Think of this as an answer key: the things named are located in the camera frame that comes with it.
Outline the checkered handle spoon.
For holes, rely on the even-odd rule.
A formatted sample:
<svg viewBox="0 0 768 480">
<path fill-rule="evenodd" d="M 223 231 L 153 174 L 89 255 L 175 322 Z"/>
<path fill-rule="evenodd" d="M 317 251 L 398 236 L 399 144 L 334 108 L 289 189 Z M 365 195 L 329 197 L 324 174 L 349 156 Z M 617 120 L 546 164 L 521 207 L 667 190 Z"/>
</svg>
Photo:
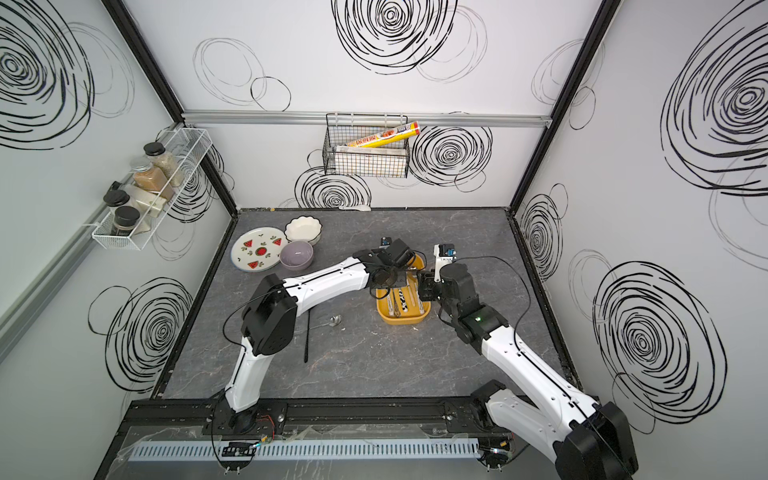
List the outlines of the checkered handle spoon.
<svg viewBox="0 0 768 480">
<path fill-rule="evenodd" d="M 418 300 L 414 296 L 411 288 L 403 287 L 395 289 L 392 292 L 392 295 L 396 317 L 415 317 L 422 313 Z"/>
</svg>

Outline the silver spoon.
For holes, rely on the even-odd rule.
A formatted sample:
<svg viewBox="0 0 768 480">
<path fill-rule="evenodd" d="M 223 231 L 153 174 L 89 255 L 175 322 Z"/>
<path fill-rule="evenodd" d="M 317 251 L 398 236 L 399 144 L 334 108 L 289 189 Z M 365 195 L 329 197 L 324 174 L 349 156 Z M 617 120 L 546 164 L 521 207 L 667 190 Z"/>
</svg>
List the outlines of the silver spoon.
<svg viewBox="0 0 768 480">
<path fill-rule="evenodd" d="M 335 315 L 335 316 L 332 316 L 327 322 L 315 325 L 314 329 L 322 328 L 322 327 L 333 328 L 333 327 L 339 326 L 341 324 L 341 321 L 342 321 L 342 317 L 340 315 Z"/>
</svg>

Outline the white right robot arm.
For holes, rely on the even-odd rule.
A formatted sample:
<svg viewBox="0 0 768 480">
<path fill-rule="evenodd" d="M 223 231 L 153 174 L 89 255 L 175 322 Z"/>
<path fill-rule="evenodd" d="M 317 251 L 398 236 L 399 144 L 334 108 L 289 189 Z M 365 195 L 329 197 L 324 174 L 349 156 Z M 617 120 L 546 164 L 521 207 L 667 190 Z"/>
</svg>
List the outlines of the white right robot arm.
<svg viewBox="0 0 768 480">
<path fill-rule="evenodd" d="M 419 275 L 419 296 L 435 301 L 457 336 L 524 392 L 498 389 L 484 401 L 492 422 L 546 456 L 562 479 L 630 479 L 639 469 L 624 412 L 565 380 L 482 303 L 467 267 L 454 262 Z"/>
</svg>

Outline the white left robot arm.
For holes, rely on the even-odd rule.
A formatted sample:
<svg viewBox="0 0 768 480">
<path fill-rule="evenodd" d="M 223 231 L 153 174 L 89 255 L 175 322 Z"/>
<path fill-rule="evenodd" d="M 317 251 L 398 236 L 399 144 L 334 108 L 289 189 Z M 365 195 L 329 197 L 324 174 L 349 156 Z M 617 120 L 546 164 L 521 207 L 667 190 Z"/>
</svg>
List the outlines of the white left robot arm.
<svg viewBox="0 0 768 480">
<path fill-rule="evenodd" d="M 350 292 L 384 289 L 415 258 L 415 252 L 396 239 L 385 247 L 358 251 L 335 265 L 305 275 L 264 277 L 242 307 L 240 352 L 224 388 L 230 409 L 240 413 L 256 405 L 273 356 L 292 342 L 299 316 Z"/>
</svg>

